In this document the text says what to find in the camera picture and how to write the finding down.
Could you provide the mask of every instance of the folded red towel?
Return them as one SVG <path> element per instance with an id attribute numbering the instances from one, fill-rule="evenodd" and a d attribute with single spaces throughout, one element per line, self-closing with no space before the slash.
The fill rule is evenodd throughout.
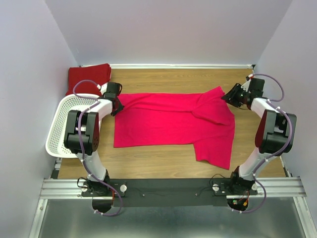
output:
<path id="1" fill-rule="evenodd" d="M 230 167 L 234 115 L 220 87 L 198 94 L 121 94 L 114 147 L 194 144 L 196 160 Z"/>
<path id="2" fill-rule="evenodd" d="M 110 65 L 100 64 L 90 67 L 74 67 L 68 71 L 68 91 L 66 96 L 73 93 L 75 85 L 84 79 L 90 79 L 99 85 L 110 81 Z M 91 93 L 101 96 L 100 91 L 91 83 L 82 83 L 76 88 L 76 93 Z"/>

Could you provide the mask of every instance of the gray floor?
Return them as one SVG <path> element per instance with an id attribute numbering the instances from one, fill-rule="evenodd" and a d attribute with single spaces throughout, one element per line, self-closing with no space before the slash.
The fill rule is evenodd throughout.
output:
<path id="1" fill-rule="evenodd" d="M 260 198 L 250 201 L 250 208 Z M 89 200 L 51 200 L 41 238 L 301 238 L 305 237 L 292 198 L 268 198 L 252 214 L 226 207 L 124 208 L 117 217 L 93 213 Z"/>

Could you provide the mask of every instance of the metal frame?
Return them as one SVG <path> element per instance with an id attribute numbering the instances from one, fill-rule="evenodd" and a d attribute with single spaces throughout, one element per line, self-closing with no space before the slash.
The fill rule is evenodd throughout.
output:
<path id="1" fill-rule="evenodd" d="M 259 178 L 259 181 L 265 187 L 267 197 L 293 197 L 306 237 L 317 237 L 316 228 L 306 203 L 306 193 L 299 177 Z M 49 199 L 92 199 L 82 197 L 81 192 L 76 179 L 45 179 L 29 237 L 37 238 L 39 236 Z M 263 190 L 259 186 L 258 194 L 250 197 L 263 197 L 263 195 Z M 239 197 L 241 196 L 227 196 L 227 198 Z M 94 197 L 94 199 L 112 199 L 112 197 Z"/>

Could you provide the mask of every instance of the wooden table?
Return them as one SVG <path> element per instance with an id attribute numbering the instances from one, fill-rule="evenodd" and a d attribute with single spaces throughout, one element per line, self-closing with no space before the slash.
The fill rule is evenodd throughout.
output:
<path id="1" fill-rule="evenodd" d="M 221 86 L 228 92 L 235 83 L 244 83 L 250 69 L 113 69 L 112 82 L 123 85 L 122 93 L 203 93 Z M 114 118 L 103 119 L 98 153 L 113 179 L 210 178 L 230 176 L 254 149 L 260 118 L 249 110 L 229 106 L 235 114 L 236 128 L 230 170 L 195 160 L 193 145 L 159 145 L 114 148 Z M 59 179 L 85 177 L 78 159 L 63 159 Z M 284 177 L 279 159 L 272 161 L 261 177 Z"/>

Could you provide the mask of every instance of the gray wall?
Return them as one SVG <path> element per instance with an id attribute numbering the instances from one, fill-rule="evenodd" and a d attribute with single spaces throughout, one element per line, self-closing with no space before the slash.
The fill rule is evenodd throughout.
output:
<path id="1" fill-rule="evenodd" d="M 256 63 L 291 0 L 46 0 L 79 64 Z"/>
<path id="2" fill-rule="evenodd" d="M 294 0 L 264 50 L 256 72 L 275 76 L 285 89 L 282 109 L 297 115 L 294 146 L 284 154 L 293 176 L 300 176 L 317 223 L 317 1 Z M 269 97 L 279 97 L 278 86 L 267 81 Z"/>
<path id="3" fill-rule="evenodd" d="M 28 237 L 54 159 L 45 140 L 76 61 L 42 0 L 1 1 L 0 237 Z"/>

